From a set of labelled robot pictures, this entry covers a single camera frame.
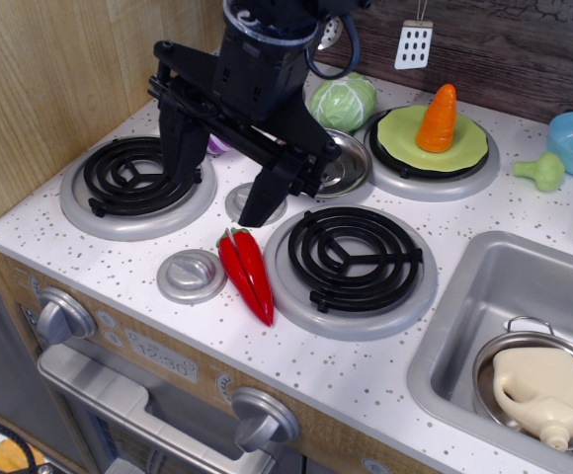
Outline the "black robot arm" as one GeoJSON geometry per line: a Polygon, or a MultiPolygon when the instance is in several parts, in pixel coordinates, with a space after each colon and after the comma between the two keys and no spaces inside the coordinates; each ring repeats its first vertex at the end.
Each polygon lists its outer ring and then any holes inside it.
{"type": "Polygon", "coordinates": [[[352,14],[368,1],[225,1],[225,30],[217,55],[162,40],[154,45],[158,70],[150,79],[157,99],[164,169],[188,178],[216,136],[262,167],[239,222],[260,227],[289,195],[315,197],[326,167],[340,150],[309,113],[303,85],[324,28],[339,19],[352,56],[360,59],[352,14]]]}

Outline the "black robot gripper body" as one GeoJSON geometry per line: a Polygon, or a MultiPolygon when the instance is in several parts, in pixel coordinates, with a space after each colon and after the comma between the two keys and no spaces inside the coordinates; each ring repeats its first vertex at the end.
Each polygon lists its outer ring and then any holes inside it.
{"type": "Polygon", "coordinates": [[[337,145],[307,111],[303,86],[325,24],[335,11],[226,11],[216,55],[169,40],[153,47],[150,94],[170,96],[208,137],[290,180],[289,195],[316,196],[337,145]]]}

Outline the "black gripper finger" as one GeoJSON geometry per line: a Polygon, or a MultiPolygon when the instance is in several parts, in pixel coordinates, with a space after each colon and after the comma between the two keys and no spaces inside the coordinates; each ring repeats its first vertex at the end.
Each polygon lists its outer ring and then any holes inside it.
{"type": "Polygon", "coordinates": [[[170,96],[159,99],[159,133],[164,170],[181,184],[205,158],[208,132],[203,123],[170,96]]]}
{"type": "Polygon", "coordinates": [[[264,168],[254,180],[238,223],[262,227],[288,195],[290,180],[264,168]]]}

